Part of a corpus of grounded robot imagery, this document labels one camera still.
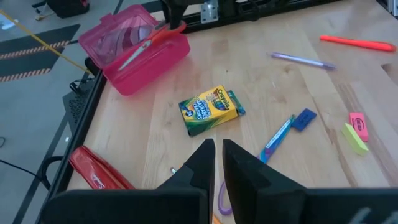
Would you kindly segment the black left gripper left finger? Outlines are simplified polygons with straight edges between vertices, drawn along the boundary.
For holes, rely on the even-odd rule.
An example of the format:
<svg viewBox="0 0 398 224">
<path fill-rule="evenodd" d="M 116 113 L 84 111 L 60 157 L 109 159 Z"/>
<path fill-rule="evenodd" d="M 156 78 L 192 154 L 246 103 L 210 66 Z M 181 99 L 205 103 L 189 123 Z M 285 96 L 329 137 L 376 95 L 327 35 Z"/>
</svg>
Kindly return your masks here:
<svg viewBox="0 0 398 224">
<path fill-rule="evenodd" d="M 204 140 L 159 190 L 161 224 L 212 224 L 215 189 L 215 143 Z"/>
</svg>

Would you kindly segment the orange highlighter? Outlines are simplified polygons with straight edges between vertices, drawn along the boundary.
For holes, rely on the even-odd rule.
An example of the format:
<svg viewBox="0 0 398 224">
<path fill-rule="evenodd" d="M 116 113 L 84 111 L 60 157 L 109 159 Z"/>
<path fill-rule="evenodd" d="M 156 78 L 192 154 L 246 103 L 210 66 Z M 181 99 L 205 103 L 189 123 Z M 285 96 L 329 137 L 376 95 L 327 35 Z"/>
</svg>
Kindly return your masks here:
<svg viewBox="0 0 398 224">
<path fill-rule="evenodd" d="M 342 37 L 335 37 L 332 35 L 320 35 L 320 40 L 327 42 L 334 42 L 338 44 L 352 45 L 355 47 L 362 47 L 373 50 L 380 50 L 385 52 L 395 52 L 396 46 L 387 42 L 376 42 L 370 40 L 347 39 Z"/>
</svg>

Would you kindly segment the yellow green crayon box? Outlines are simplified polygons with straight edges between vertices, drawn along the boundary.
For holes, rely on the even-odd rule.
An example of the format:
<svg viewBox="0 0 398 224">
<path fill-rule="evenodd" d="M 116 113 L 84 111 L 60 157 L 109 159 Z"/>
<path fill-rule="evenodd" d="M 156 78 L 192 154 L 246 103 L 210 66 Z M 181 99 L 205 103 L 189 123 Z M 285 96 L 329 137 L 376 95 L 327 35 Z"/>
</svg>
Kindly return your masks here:
<svg viewBox="0 0 398 224">
<path fill-rule="evenodd" d="M 178 104 L 190 137 L 246 114 L 232 90 L 218 85 Z"/>
</svg>

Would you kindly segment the red stapler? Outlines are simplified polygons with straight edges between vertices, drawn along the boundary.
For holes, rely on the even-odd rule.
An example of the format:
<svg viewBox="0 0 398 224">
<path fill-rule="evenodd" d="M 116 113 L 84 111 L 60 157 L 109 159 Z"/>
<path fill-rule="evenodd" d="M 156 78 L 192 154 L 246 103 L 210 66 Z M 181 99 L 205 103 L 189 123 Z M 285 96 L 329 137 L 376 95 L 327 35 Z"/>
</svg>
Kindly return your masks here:
<svg viewBox="0 0 398 224">
<path fill-rule="evenodd" d="M 76 148 L 69 157 L 69 163 L 92 189 L 135 189 L 117 169 L 86 146 Z"/>
</svg>

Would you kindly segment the orange handled scissors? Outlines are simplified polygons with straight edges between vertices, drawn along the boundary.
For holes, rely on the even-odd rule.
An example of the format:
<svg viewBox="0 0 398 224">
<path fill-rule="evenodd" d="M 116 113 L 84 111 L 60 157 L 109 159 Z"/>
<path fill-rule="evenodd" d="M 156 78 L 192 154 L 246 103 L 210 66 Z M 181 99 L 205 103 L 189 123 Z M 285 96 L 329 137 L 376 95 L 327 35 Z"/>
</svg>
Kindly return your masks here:
<svg viewBox="0 0 398 224">
<path fill-rule="evenodd" d="M 186 23 L 180 21 L 177 28 L 171 29 L 171 24 L 162 21 L 153 28 L 149 36 L 143 43 L 134 51 L 134 53 L 119 67 L 119 71 L 128 66 L 135 58 L 137 58 L 145 49 L 150 47 L 153 43 L 158 43 L 161 40 L 167 39 L 175 34 L 181 33 L 186 28 Z"/>
</svg>

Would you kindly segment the blue eraser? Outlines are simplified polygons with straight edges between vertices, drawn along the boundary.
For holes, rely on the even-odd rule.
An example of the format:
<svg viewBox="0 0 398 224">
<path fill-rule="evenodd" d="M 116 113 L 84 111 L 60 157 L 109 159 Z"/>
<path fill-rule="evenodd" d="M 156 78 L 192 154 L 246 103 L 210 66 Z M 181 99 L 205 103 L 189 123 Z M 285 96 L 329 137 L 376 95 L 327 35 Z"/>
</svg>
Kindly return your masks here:
<svg viewBox="0 0 398 224">
<path fill-rule="evenodd" d="M 294 120 L 292 127 L 297 131 L 303 131 L 315 118 L 317 114 L 312 110 L 305 108 Z"/>
</svg>

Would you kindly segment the yellow eraser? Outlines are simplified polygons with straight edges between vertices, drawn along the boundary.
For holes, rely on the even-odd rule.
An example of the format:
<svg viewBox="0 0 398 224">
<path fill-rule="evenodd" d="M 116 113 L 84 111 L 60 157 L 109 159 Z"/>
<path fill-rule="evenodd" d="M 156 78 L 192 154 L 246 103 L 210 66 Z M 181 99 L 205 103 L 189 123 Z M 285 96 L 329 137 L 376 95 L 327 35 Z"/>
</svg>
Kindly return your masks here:
<svg viewBox="0 0 398 224">
<path fill-rule="evenodd" d="M 341 129 L 341 132 L 355 153 L 363 156 L 369 152 L 367 145 L 365 145 L 365 143 L 361 140 L 352 125 L 345 123 Z"/>
</svg>

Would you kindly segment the purple handled scissors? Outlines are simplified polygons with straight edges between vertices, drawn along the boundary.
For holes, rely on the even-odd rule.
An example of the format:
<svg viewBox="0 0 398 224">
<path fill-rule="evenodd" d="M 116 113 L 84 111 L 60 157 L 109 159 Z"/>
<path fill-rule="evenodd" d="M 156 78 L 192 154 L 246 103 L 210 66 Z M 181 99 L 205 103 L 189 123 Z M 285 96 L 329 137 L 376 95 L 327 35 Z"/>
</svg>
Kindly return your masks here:
<svg viewBox="0 0 398 224">
<path fill-rule="evenodd" d="M 268 160 L 271 158 L 276 149 L 281 145 L 287 133 L 290 131 L 291 125 L 294 122 L 294 120 L 295 120 L 295 115 L 293 114 L 285 121 L 285 123 L 279 128 L 279 130 L 273 135 L 273 137 L 271 137 L 266 146 L 257 156 L 257 158 L 260 161 L 262 161 L 265 164 L 268 162 Z M 223 181 L 218 194 L 218 200 L 217 200 L 218 210 L 222 215 L 230 215 L 233 212 L 232 208 L 225 207 L 223 205 L 223 196 L 225 192 L 226 192 L 226 184 L 225 181 Z"/>
</svg>

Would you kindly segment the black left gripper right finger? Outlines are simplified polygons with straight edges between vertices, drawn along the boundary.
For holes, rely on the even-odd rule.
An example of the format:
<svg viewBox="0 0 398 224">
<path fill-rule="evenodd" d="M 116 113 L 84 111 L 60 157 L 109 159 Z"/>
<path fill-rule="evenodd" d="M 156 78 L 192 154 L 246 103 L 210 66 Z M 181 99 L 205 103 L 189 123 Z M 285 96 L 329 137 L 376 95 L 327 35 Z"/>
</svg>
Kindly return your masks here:
<svg viewBox="0 0 398 224">
<path fill-rule="evenodd" d="M 304 186 L 230 139 L 223 141 L 223 168 L 236 224 L 301 224 Z"/>
</svg>

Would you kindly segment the silver metal corner bracket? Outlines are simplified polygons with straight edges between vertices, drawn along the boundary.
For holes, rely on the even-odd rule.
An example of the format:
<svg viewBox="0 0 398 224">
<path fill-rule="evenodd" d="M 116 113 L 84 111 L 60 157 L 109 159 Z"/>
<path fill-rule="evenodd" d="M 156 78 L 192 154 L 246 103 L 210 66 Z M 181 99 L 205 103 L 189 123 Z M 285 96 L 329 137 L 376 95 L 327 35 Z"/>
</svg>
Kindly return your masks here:
<svg viewBox="0 0 398 224">
<path fill-rule="evenodd" d="M 201 23 L 211 23 L 219 19 L 218 0 L 205 0 L 201 5 Z"/>
</svg>

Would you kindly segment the black table frame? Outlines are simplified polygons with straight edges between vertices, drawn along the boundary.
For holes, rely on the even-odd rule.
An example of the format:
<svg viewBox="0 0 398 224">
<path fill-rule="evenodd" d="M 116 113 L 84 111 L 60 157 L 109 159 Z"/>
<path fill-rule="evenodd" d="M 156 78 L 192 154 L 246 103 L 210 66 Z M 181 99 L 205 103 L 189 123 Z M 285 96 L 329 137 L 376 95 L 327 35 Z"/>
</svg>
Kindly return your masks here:
<svg viewBox="0 0 398 224">
<path fill-rule="evenodd" d="M 179 0 L 167 0 L 168 3 Z M 184 12 L 182 21 L 187 24 L 184 34 L 194 33 L 221 26 L 227 26 L 244 21 L 256 21 L 262 17 L 273 16 L 309 7 L 337 2 L 340 0 L 201 0 L 210 2 L 217 6 L 217 19 L 211 19 L 210 22 L 203 22 L 204 17 L 200 12 Z M 46 200 L 50 200 L 55 194 L 60 193 L 67 188 L 67 184 L 72 176 L 72 167 L 67 164 L 67 159 L 75 148 L 83 143 L 86 138 L 89 125 L 94 117 L 100 101 L 100 96 L 105 87 L 105 76 L 103 71 L 95 65 L 91 57 L 85 59 L 85 65 L 93 78 L 87 74 L 80 80 L 79 85 L 73 82 L 70 84 L 71 93 L 63 97 L 63 102 L 68 104 L 73 100 L 80 100 L 81 104 L 76 109 L 67 106 L 66 116 L 72 118 L 74 112 L 77 113 L 72 127 L 72 141 L 68 144 L 63 156 L 52 156 L 46 158 L 39 171 L 43 180 L 41 183 L 49 190 Z"/>
</svg>

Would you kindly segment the black bag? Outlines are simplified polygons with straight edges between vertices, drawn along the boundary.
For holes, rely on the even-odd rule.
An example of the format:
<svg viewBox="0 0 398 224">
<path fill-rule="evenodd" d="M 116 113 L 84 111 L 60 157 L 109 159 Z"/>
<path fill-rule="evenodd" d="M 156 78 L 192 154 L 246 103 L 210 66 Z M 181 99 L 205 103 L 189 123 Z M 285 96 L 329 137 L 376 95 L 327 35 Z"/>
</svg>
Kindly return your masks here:
<svg viewBox="0 0 398 224">
<path fill-rule="evenodd" d="M 60 18 L 85 14 L 90 10 L 89 0 L 46 0 L 47 5 Z"/>
</svg>

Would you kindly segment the black hazard-striped floor mat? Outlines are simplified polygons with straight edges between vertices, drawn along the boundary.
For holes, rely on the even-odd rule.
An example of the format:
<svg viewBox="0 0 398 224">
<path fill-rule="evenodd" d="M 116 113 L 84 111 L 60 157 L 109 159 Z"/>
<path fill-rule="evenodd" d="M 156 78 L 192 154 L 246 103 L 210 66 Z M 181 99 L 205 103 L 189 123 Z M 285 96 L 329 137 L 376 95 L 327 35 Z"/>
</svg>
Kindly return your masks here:
<svg viewBox="0 0 398 224">
<path fill-rule="evenodd" d="M 71 41 L 79 24 L 66 26 L 37 34 L 37 37 L 58 51 L 62 51 Z M 45 52 L 49 49 L 31 36 L 0 42 L 0 60 L 17 58 L 29 54 Z"/>
<path fill-rule="evenodd" d="M 51 71 L 56 61 L 53 57 L 0 60 L 0 83 L 46 74 Z"/>
</svg>

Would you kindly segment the pink plastic pencil box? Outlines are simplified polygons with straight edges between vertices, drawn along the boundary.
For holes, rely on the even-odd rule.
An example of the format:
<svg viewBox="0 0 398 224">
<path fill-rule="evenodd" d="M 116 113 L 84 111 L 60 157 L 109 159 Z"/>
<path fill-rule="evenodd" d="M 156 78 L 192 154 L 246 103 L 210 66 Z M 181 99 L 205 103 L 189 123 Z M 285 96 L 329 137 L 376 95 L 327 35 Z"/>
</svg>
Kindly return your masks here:
<svg viewBox="0 0 398 224">
<path fill-rule="evenodd" d="M 107 81 L 121 95 L 128 96 L 170 70 L 190 51 L 188 39 L 181 32 L 153 43 L 119 71 L 159 23 L 143 6 L 136 4 L 115 15 L 105 15 L 78 42 Z"/>
</svg>

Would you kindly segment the pink eraser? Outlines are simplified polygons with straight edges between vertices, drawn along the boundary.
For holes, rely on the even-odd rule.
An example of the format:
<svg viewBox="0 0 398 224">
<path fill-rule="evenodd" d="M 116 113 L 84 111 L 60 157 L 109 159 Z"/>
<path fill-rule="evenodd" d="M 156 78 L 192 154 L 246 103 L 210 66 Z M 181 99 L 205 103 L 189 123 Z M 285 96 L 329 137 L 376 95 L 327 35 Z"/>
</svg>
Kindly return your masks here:
<svg viewBox="0 0 398 224">
<path fill-rule="evenodd" d="M 349 119 L 360 139 L 364 142 L 368 142 L 369 133 L 364 115 L 362 113 L 350 113 Z"/>
</svg>

